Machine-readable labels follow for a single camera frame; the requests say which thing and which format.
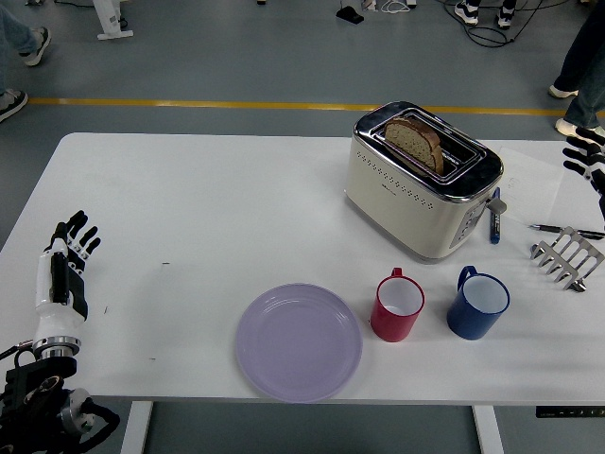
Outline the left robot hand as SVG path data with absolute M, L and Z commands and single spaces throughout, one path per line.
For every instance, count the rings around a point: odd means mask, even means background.
M 100 244 L 98 228 L 88 224 L 88 216 L 82 210 L 57 224 L 38 262 L 36 347 L 78 337 L 80 326 L 88 318 L 84 271 Z

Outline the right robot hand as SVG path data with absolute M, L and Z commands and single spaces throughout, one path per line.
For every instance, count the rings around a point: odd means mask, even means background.
M 578 128 L 575 136 L 566 138 L 563 166 L 578 173 L 598 194 L 598 206 L 604 215 L 604 137 L 595 131 Z

